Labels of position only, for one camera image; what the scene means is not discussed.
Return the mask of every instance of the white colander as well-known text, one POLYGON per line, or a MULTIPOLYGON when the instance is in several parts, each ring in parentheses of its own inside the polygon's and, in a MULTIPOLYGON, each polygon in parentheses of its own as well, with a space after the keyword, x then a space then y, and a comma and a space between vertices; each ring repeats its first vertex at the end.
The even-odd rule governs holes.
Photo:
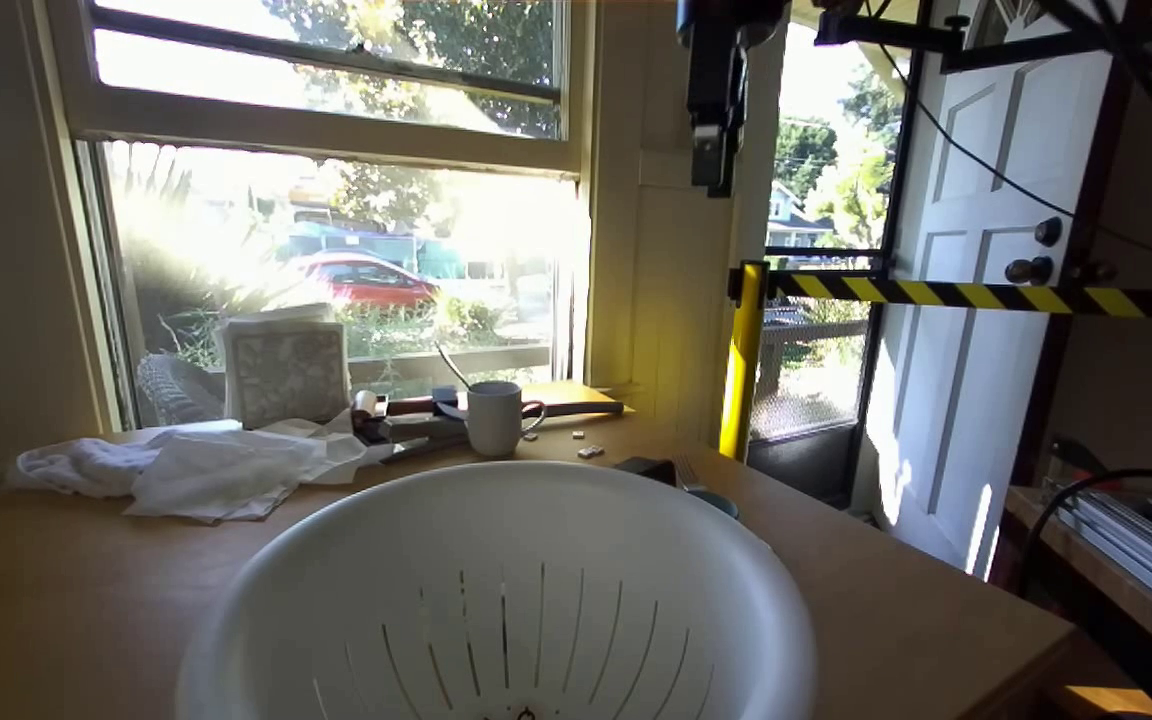
POLYGON ((464 463, 274 539, 196 633, 179 720, 796 720, 813 627, 783 563, 677 488, 464 463))

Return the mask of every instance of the white mug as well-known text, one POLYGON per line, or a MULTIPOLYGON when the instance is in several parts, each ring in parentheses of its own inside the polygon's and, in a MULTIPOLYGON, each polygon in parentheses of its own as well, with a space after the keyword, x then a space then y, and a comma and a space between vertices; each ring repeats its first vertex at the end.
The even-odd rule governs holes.
POLYGON ((524 421, 524 387, 508 381, 468 384, 464 431, 468 447, 484 459, 514 457, 524 431, 535 431, 545 421, 545 405, 535 421, 524 421))

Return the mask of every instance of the caution tape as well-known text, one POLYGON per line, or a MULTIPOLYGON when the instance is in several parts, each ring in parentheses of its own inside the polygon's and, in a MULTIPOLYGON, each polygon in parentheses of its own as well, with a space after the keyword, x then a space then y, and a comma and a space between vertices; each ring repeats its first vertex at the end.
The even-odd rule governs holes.
POLYGON ((1152 322, 1152 290, 1011 290, 877 280, 856 273, 770 273, 770 296, 1152 322))

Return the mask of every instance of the crumpled paper towel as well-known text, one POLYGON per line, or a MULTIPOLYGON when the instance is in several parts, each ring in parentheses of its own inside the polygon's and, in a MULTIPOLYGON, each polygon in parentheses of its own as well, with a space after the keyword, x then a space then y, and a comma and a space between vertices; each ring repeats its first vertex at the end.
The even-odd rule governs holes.
POLYGON ((295 483, 348 483, 355 467, 390 457, 390 445, 361 445, 335 424, 199 424, 27 447, 7 483, 132 496, 128 518, 264 521, 295 483))

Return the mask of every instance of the red car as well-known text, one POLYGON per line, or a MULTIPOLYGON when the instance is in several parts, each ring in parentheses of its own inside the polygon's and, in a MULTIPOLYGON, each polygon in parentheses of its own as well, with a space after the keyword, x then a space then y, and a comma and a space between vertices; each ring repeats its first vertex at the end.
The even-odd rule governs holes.
POLYGON ((373 305, 373 310, 427 310, 436 302, 436 286, 412 276, 395 264, 355 251, 322 251, 295 264, 313 286, 317 302, 334 310, 373 305))

